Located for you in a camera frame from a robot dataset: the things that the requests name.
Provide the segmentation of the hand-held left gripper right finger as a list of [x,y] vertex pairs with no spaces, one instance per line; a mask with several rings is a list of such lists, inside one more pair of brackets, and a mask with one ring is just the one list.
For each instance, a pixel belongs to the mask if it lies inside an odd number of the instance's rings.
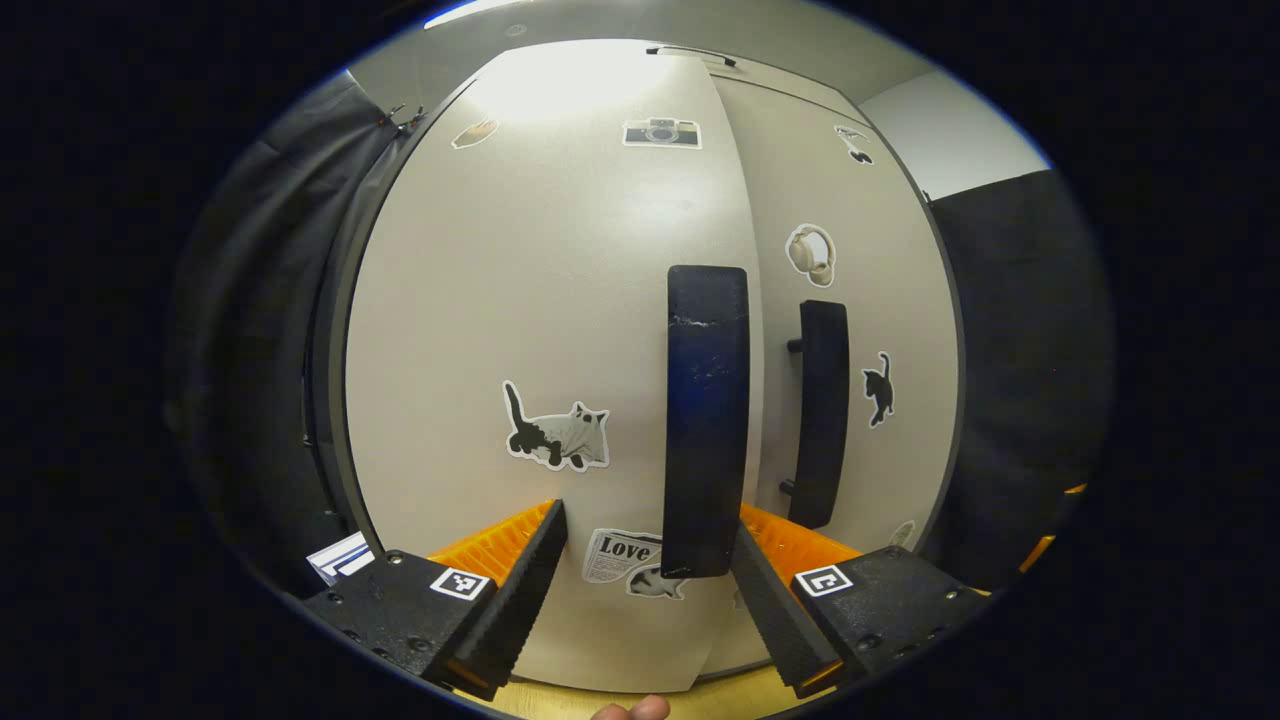
[[782,683],[800,700],[901,667],[991,596],[891,544],[860,553],[742,503],[731,571]]

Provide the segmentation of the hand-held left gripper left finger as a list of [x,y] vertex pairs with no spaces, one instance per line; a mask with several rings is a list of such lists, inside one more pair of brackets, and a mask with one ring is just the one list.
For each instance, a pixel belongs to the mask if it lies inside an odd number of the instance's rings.
[[564,503],[549,500],[429,557],[388,550],[301,605],[399,670],[492,701],[512,676],[567,539]]

